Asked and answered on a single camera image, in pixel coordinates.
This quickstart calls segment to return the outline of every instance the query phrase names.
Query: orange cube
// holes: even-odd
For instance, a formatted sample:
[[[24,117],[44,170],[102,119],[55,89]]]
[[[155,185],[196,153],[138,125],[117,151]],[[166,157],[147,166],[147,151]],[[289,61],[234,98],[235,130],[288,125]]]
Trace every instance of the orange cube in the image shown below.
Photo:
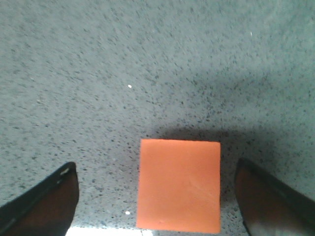
[[[137,227],[220,232],[218,142],[143,139]]]

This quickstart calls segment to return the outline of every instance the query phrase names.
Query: orange foam block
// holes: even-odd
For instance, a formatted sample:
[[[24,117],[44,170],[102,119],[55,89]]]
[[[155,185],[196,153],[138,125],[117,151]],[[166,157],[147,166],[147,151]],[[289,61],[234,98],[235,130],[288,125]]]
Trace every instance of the orange foam block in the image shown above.
[[[143,139],[137,227],[220,232],[220,143]]]

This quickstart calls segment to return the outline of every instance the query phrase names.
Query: granite countertop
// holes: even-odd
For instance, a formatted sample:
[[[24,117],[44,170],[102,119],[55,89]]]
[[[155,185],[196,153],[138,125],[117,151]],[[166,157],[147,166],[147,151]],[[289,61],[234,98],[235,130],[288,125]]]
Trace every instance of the granite countertop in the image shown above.
[[[240,157],[315,199],[314,12],[311,0],[1,1],[0,205],[74,161],[73,226],[131,235],[141,138],[222,143],[220,236],[247,235]]]

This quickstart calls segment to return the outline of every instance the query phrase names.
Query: orange block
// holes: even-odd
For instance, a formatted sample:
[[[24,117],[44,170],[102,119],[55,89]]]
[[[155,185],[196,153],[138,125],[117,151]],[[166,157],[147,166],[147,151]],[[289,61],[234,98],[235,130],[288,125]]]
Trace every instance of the orange block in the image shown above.
[[[220,232],[220,143],[143,139],[137,227]]]

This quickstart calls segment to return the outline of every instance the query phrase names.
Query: table surface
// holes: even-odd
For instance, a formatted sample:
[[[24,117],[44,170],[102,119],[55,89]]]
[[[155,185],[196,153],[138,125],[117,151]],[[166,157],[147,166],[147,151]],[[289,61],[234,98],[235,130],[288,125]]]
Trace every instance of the table surface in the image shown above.
[[[200,235],[130,231],[141,138],[222,143],[220,236],[247,235],[241,157],[315,199],[315,1],[2,0],[0,23],[0,205],[75,161],[72,231]]]

